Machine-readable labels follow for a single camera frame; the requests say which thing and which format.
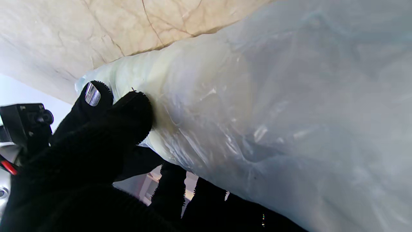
beige marble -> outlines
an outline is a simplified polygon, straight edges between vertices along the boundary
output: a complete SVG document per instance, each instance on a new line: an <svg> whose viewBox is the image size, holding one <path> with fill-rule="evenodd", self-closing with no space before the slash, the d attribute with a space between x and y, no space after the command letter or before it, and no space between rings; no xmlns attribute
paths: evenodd
<svg viewBox="0 0 412 232"><path fill-rule="evenodd" d="M271 0L1 0L0 73L73 103L85 72L230 25Z"/></svg>

red wire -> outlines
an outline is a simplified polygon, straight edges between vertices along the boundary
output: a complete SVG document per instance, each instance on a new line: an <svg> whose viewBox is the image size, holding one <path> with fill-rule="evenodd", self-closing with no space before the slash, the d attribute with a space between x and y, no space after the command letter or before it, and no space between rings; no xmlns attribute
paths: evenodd
<svg viewBox="0 0 412 232"><path fill-rule="evenodd" d="M12 175L16 175L17 174L17 170L12 166L11 163L9 163L7 160L3 160L0 162L5 169L7 169L7 171L9 171L9 173L11 173Z"/></svg>

white wall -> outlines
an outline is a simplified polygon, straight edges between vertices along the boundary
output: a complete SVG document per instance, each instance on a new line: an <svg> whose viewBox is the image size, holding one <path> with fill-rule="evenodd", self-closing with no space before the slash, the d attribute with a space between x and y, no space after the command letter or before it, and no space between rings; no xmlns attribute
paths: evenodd
<svg viewBox="0 0 412 232"><path fill-rule="evenodd" d="M43 103L44 107L50 110L54 116L54 123L51 124L52 131L56 129L72 108L66 102L0 74L0 106L16 103Z"/></svg>

plastic bag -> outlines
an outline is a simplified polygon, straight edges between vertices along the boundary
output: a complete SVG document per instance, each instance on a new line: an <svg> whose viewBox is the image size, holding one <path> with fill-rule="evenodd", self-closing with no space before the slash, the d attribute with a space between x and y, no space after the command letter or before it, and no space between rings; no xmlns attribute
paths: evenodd
<svg viewBox="0 0 412 232"><path fill-rule="evenodd" d="M145 92L146 144L309 231L412 231L411 2L274 2L85 75Z"/></svg>

metal object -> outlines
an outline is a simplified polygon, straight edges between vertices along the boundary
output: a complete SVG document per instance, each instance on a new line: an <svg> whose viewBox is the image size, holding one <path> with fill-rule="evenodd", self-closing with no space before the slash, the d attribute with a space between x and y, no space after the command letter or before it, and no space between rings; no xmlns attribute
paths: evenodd
<svg viewBox="0 0 412 232"><path fill-rule="evenodd" d="M97 106L100 101L100 92L91 82L87 84L86 95L84 98L86 102L93 107Z"/></svg>

